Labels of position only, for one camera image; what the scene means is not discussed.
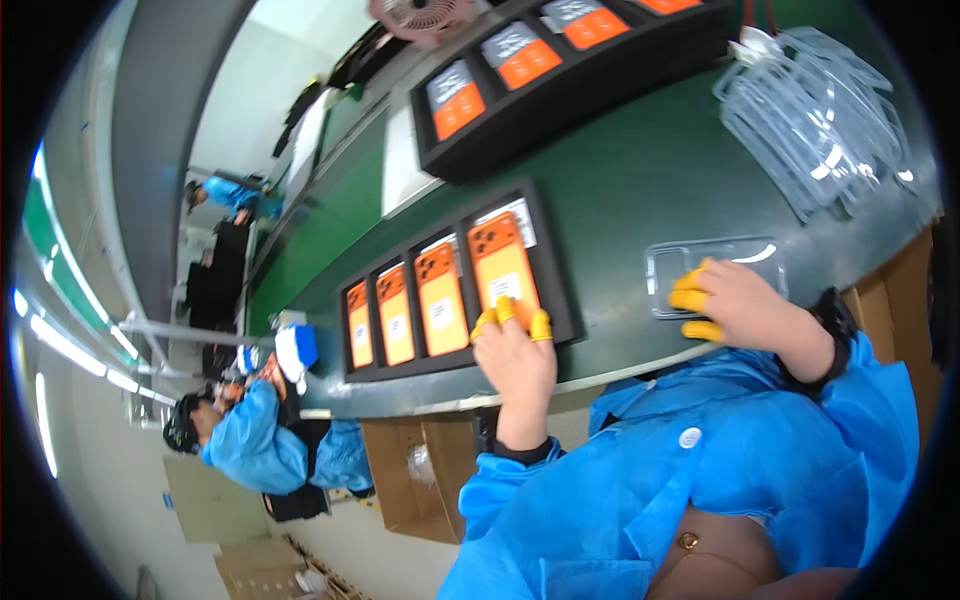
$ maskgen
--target brown cardboard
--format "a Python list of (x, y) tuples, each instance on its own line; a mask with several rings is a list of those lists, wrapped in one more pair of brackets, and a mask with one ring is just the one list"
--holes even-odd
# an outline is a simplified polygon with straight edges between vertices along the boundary
[(920, 445), (924, 448), (940, 399), (943, 375), (930, 362), (926, 276), (932, 248), (926, 228), (894, 258), (858, 281), (844, 295), (857, 326), (874, 345), (883, 365), (903, 361), (917, 402)]
[[(460, 489), (476, 472), (471, 415), (450, 413), (361, 421), (373, 485), (390, 531), (425, 540), (460, 543), (465, 521), (457, 510)], [(407, 455), (426, 444), (435, 486), (414, 480)]]
[(304, 595), (296, 575), (303, 557), (282, 539), (221, 546), (214, 557), (230, 600), (287, 600)]

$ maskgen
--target pink fan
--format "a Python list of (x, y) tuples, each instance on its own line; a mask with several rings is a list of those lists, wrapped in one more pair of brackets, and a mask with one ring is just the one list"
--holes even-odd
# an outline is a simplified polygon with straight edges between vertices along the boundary
[(370, 15), (400, 39), (433, 50), (477, 16), (470, 0), (370, 0)]

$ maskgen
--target blue lab coat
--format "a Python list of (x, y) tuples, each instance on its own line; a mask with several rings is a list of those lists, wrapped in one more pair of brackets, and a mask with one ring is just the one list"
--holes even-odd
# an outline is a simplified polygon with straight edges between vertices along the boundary
[[(819, 405), (784, 388), (772, 354), (723, 349), (650, 384), (611, 384), (569, 454), (555, 440), (530, 467), (481, 454), (439, 597), (642, 598), (688, 502), (765, 516), (787, 573), (864, 565), (916, 468), (906, 367), (881, 367), (859, 333)], [(598, 431), (608, 413), (623, 420)]]
[(236, 219), (240, 209), (251, 208), (253, 201), (260, 195), (255, 190), (219, 177), (211, 177), (201, 187), (206, 190), (210, 202), (230, 209), (230, 219)]
[[(279, 399), (270, 383), (257, 380), (242, 402), (213, 427), (202, 458), (241, 486), (286, 495), (307, 481), (307, 447), (276, 424)], [(334, 420), (317, 447), (309, 483), (318, 488), (360, 492), (372, 487), (367, 449), (356, 420)]]

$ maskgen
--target green table surface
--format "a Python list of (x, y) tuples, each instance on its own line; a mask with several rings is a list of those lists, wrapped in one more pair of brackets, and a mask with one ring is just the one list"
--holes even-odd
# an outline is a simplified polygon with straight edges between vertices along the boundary
[[(365, 230), (371, 220), (368, 204), (375, 198), (378, 205), (380, 197), (382, 140), (372, 142), (364, 152), (356, 151), (352, 170), (321, 199), (317, 214), (326, 217), (317, 216), (306, 233), (298, 231), (295, 237), (302, 239), (287, 244), (254, 294), (259, 305), (252, 310), (260, 321), (254, 332), (263, 329), (268, 311), (283, 307), (305, 311), (316, 327), (320, 361), (307, 375), (304, 416), (386, 417), (497, 402), (476, 367), (345, 383), (334, 289), (442, 215), (520, 177), (538, 184), (571, 308), (585, 331), (581, 339), (557, 347), (558, 392), (648, 372), (714, 348), (683, 338), (680, 321), (661, 321), (651, 314), (643, 255), (653, 244), (773, 236), (783, 252), (790, 299), (799, 305), (810, 305), (831, 285), (846, 288), (891, 258), (940, 211), (936, 164), (926, 122), (903, 74), (854, 9), (836, 6), (844, 4), (784, 2), (777, 6), (778, 22), (782, 27), (813, 25), (890, 78), (892, 100), (910, 144), (907, 166), (914, 175), (914, 193), (888, 179), (852, 217), (822, 211), (802, 224), (720, 123), (710, 89), (726, 64), (598, 115), (487, 180), (444, 186)], [(336, 241), (349, 247), (335, 257), (329, 248), (338, 231), (329, 220), (352, 226), (339, 231)], [(323, 231), (330, 237), (316, 239)], [(358, 239), (347, 242), (344, 236)], [(312, 259), (317, 248), (323, 258)], [(316, 268), (315, 276), (304, 262)]]

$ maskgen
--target fan grille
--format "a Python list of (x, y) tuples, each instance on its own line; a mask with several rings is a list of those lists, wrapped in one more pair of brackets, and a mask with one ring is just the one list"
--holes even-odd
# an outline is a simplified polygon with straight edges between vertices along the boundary
[(448, 24), (450, 16), (456, 12), (458, 0), (382, 0), (384, 16), (398, 27), (411, 31), (428, 32), (441, 29)]

